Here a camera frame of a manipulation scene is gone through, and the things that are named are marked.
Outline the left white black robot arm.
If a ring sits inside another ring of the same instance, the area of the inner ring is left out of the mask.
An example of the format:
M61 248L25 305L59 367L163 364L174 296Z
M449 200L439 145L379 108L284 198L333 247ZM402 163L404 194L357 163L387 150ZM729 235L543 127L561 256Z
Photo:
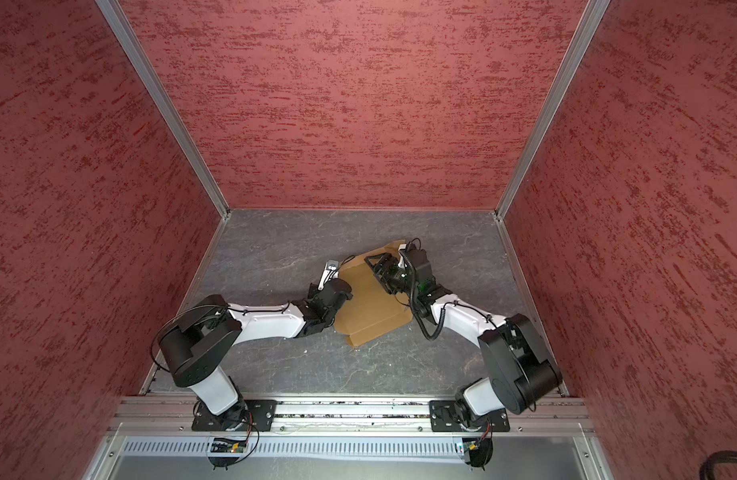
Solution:
M232 348L256 340L296 339L334 326L336 314L352 299L348 282L332 279L314 284L302 300L278 306L231 304L210 295L160 328L154 345L164 358L175 386L198 398L192 430L236 432L256 429L254 414L222 360Z

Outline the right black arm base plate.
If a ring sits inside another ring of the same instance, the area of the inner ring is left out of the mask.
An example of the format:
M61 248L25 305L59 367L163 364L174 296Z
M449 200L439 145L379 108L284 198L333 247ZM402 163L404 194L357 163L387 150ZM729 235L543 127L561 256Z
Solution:
M504 408L475 414L461 400L432 400L428 408L433 432L510 432Z

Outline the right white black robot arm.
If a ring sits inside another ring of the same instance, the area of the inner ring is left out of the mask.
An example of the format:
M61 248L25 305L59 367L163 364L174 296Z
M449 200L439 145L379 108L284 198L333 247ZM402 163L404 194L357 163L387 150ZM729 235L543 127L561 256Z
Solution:
M494 414L522 414L556 390L562 373L531 320L475 307L438 283L426 251L403 244L398 254L375 254L366 265L382 289L404 294L411 316L429 341L450 330L476 345L487 376L461 388L453 418L464 429L484 428Z

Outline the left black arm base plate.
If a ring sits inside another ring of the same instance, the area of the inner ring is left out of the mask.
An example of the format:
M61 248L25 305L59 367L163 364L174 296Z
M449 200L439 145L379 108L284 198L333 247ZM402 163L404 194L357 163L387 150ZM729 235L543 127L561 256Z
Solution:
M195 432L268 432L276 415L276 400L240 400L222 414L213 414L202 401L194 404Z

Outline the brown cardboard box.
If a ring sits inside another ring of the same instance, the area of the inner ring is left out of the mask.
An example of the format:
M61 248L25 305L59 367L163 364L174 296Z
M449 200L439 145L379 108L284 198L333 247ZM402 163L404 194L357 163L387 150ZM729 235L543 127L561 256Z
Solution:
M405 240L395 240L380 248L358 254L340 268L338 278L350 284L352 300L346 301L336 314L334 329L346 336L346 343L358 348L411 322L411 314L402 303L407 296L388 294L375 279L366 258L390 253L397 255Z

